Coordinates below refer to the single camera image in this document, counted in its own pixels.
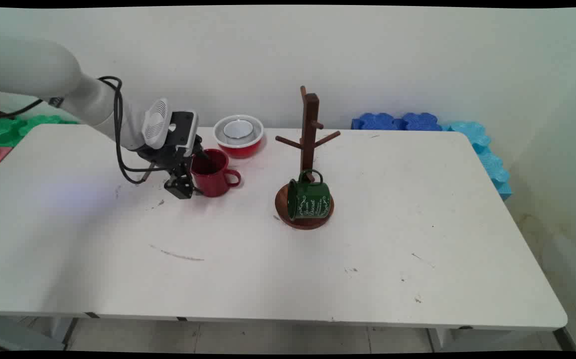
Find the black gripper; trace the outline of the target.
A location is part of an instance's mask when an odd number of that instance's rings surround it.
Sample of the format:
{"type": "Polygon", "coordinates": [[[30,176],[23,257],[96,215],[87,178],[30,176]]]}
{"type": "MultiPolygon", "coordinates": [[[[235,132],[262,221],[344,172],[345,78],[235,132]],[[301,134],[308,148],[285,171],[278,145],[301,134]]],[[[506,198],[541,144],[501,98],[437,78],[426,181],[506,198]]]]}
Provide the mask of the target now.
{"type": "Polygon", "coordinates": [[[190,148],[191,153],[188,156],[185,156],[187,148],[178,147],[178,145],[185,145],[185,143],[186,137],[169,132],[162,148],[153,149],[147,145],[138,148],[138,156],[167,171],[169,179],[164,183],[164,189],[180,199],[191,198],[194,195],[194,183],[190,174],[192,160],[210,160],[202,146],[201,136],[195,135],[194,143],[190,148]]]}

